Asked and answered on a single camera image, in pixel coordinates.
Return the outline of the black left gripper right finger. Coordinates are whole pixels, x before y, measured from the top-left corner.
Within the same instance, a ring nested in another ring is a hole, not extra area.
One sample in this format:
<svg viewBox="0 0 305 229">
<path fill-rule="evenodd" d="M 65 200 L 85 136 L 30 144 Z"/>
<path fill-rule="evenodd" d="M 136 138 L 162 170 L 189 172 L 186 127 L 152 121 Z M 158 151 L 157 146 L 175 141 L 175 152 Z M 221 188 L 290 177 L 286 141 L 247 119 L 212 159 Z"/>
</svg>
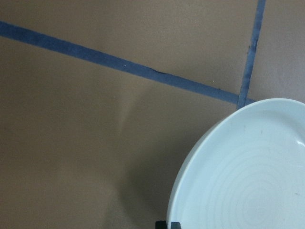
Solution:
<svg viewBox="0 0 305 229">
<path fill-rule="evenodd" d="M 180 222 L 171 222 L 170 229 L 181 229 Z"/>
</svg>

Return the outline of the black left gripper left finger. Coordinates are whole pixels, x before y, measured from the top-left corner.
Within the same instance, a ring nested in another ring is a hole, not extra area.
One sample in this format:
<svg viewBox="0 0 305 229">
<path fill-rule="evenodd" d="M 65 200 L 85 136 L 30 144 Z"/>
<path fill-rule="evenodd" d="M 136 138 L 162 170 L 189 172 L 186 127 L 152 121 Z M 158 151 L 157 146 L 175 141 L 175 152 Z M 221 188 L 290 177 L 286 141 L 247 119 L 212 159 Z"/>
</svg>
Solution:
<svg viewBox="0 0 305 229">
<path fill-rule="evenodd" d="M 167 223 L 164 220 L 159 220 L 155 222 L 155 229 L 167 229 Z"/>
</svg>

